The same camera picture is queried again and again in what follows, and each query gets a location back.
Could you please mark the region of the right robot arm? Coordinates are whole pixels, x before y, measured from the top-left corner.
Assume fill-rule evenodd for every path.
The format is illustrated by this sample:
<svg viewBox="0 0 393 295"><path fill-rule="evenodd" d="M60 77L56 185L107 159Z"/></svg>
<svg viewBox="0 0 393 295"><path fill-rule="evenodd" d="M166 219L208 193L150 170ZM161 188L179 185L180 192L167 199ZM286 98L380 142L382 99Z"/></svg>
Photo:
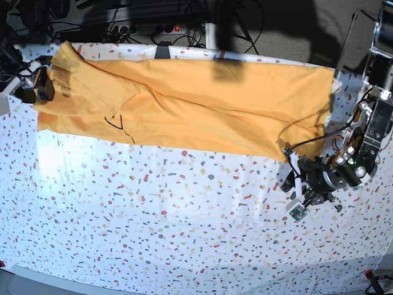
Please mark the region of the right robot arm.
<svg viewBox="0 0 393 295"><path fill-rule="evenodd" d="M27 62L14 43L20 40L17 32L7 24L9 12L18 1L1 1L1 98L14 95L22 103L52 101L55 89L49 78L50 56L39 56Z"/></svg>

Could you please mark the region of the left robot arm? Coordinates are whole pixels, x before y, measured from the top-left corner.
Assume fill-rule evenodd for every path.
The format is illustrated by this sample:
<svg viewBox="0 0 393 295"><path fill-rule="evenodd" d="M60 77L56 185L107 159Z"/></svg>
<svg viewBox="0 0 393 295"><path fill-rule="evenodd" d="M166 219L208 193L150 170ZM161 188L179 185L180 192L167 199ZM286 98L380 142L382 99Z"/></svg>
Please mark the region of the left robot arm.
<svg viewBox="0 0 393 295"><path fill-rule="evenodd" d="M309 215L309 207L334 203L333 192L360 188L377 169L383 139L392 132L392 1L383 1L374 21L373 39L365 57L362 81L368 87L356 103L348 122L283 151L291 167L281 189L291 189L287 212L296 221ZM341 146L327 157L300 156L296 149L331 136L342 139Z"/></svg>

